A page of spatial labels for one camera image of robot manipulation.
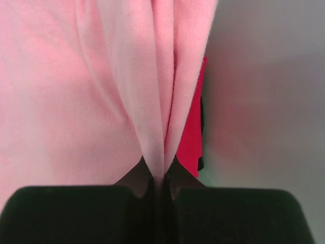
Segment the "red cloth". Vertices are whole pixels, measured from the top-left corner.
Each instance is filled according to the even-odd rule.
[[[176,153],[179,162],[195,177],[199,175],[198,159],[202,156],[201,95],[206,63],[207,58],[205,57],[202,62],[192,105]]]

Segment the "black plastic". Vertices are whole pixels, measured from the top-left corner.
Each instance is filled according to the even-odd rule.
[[[143,159],[113,186],[22,188],[0,216],[0,243],[314,242],[290,193],[207,188],[175,158],[162,188]]]

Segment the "black object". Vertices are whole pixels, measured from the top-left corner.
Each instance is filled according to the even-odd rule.
[[[177,159],[157,191],[142,159],[113,186],[18,190],[0,216],[0,243],[314,242],[287,192],[207,188]]]
[[[201,97],[200,103],[201,103],[201,135],[203,135],[204,114],[203,114],[203,100],[202,100],[202,97]],[[202,157],[200,157],[199,162],[198,162],[198,171],[202,170],[203,168],[204,168],[203,159],[202,159]]]

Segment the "gray wall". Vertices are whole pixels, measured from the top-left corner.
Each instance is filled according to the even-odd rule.
[[[220,0],[206,55],[203,175],[289,190],[325,243],[325,1]]]

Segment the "pink cloth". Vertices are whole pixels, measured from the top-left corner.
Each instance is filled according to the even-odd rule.
[[[183,134],[176,152],[179,162],[194,177],[199,176],[198,162],[199,158],[203,154],[201,133],[201,95],[206,64],[207,58],[205,57],[202,62],[198,84],[195,89]]]
[[[215,7],[1,0],[0,209],[26,185],[115,183],[141,155],[161,182]]]

